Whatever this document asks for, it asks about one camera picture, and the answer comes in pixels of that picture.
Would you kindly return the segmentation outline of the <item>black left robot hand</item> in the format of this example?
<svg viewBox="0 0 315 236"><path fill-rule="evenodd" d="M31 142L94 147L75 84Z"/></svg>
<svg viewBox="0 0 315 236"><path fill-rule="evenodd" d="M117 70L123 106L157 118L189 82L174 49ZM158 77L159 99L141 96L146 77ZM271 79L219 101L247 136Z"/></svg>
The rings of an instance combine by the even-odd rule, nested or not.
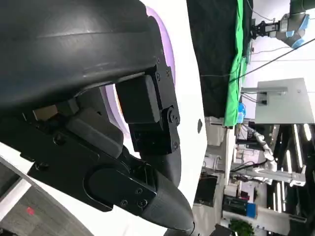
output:
<svg viewBox="0 0 315 236"><path fill-rule="evenodd" d="M190 236L179 124L159 26L141 1L1 1L0 141L33 162L29 176Z"/></svg>

